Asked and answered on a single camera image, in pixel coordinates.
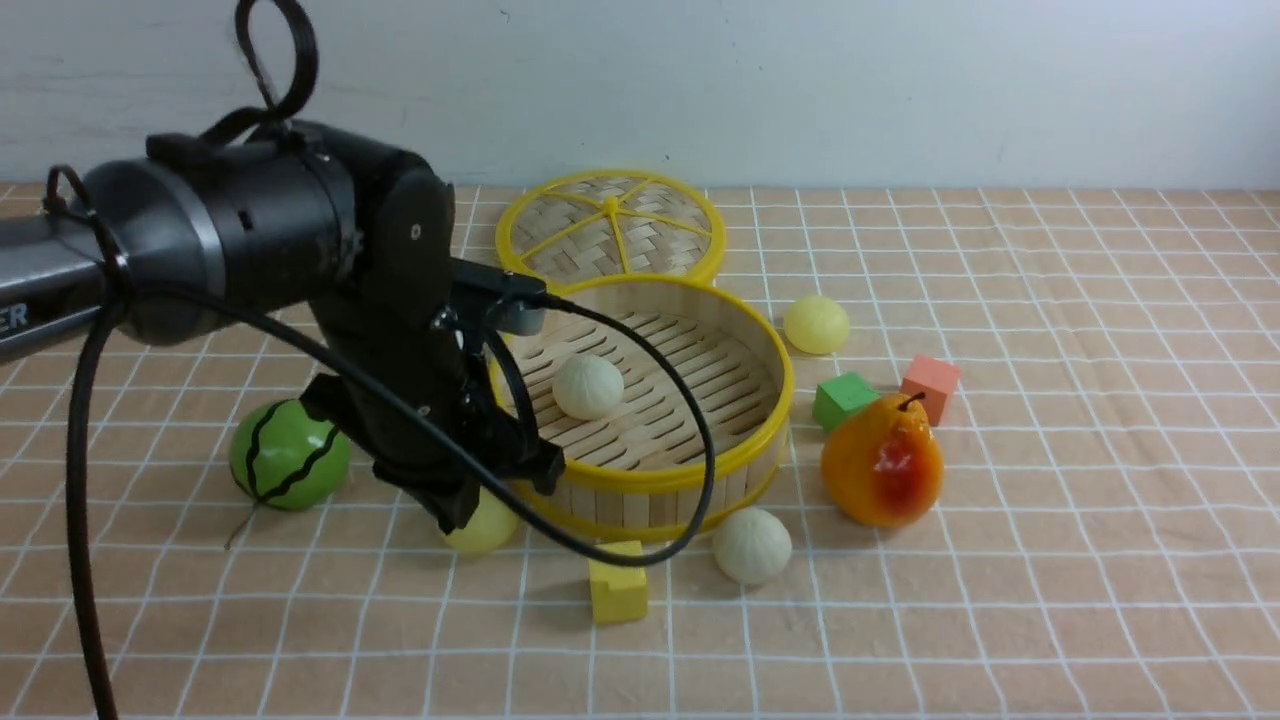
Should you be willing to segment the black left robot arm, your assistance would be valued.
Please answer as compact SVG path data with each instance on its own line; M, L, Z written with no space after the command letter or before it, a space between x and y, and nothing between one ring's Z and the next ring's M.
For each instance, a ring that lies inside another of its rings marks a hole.
M307 304L328 346L502 480L549 495L563 450L531 404L507 413L486 352L513 378L502 333L536 334L540 281L451 254L454 186L415 152L319 123L220 146L154 135L143 158L84 177L88 202L3 222L3 359L82 332L109 295L96 211L136 287L175 283L259 313Z

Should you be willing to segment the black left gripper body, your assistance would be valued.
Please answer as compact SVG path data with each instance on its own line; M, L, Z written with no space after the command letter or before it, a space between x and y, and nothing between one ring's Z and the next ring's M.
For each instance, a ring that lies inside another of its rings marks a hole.
M503 334L541 329L534 277L454 258L454 188L428 165L353 173L362 247L352 274L311 300L329 348L380 382L416 416L440 428L500 480L530 480L549 495L563 450L543 439L525 388L502 409L489 361L518 374ZM303 393L374 461L378 479L417 500L443 530L472 516L479 478L451 451L353 380L316 378Z

